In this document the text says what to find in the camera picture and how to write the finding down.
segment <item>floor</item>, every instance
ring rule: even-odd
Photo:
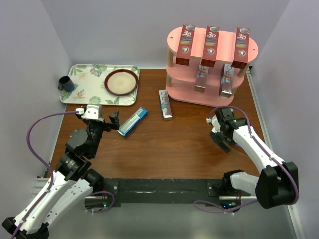
[[[242,169],[258,175],[245,152],[235,147],[226,154],[210,139],[205,118],[212,107],[170,100],[173,120],[163,121],[159,90],[165,89],[165,69],[143,69],[136,102],[132,106],[103,106],[103,117],[120,109],[120,123],[142,106],[148,115],[127,138],[105,132],[92,168],[105,178],[221,178],[225,172]],[[259,137],[261,127],[247,79],[236,91],[232,105],[243,109]],[[79,105],[68,105],[67,111]],[[72,131],[85,128],[75,115],[64,117],[51,166],[64,154]]]

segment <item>blue toothpaste box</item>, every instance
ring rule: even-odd
[[[132,114],[131,117],[129,117],[128,120],[121,125],[118,133],[123,135],[124,137],[128,136],[132,129],[134,129],[138,122],[140,122],[141,119],[143,119],[147,115],[147,113],[147,110],[145,110],[143,107],[139,107],[138,110],[135,111],[135,113]]]

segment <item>floral tray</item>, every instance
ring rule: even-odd
[[[113,95],[105,89],[104,80],[106,76],[118,69],[130,70],[139,78],[140,70],[137,66],[105,64],[77,64],[72,66],[68,76],[74,82],[75,89],[72,92],[62,90],[60,100],[67,104],[132,105],[136,100],[137,87],[125,96]]]

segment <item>shelf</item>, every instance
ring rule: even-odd
[[[167,38],[168,47],[175,54],[177,53],[182,27],[176,28],[170,32]],[[201,58],[203,55],[206,28],[197,27],[193,39],[191,57]],[[235,32],[219,31],[217,60],[224,63],[232,63],[235,50]],[[252,62],[258,55],[258,46],[256,42],[249,38],[248,62]]]
[[[167,73],[170,77],[179,80],[195,83],[200,59],[193,58],[189,62],[189,66],[175,64],[176,57],[174,57],[173,66],[166,67]],[[209,68],[206,84],[219,88],[220,78],[221,78],[221,68],[223,62],[217,61],[213,68]],[[233,88],[239,87],[243,81],[244,77],[238,77],[237,74],[240,69],[235,68],[234,79],[233,79]]]
[[[178,101],[216,107],[229,105],[234,99],[234,96],[230,98],[218,96],[219,89],[217,87],[207,86],[204,93],[195,91],[194,88],[195,83],[190,84],[176,79],[172,79],[171,87],[166,85],[169,96]]]

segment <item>mug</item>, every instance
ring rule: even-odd
[[[58,88],[60,90],[65,90],[65,91],[73,91],[74,90],[74,83],[68,76],[63,76],[59,80],[59,86]]]

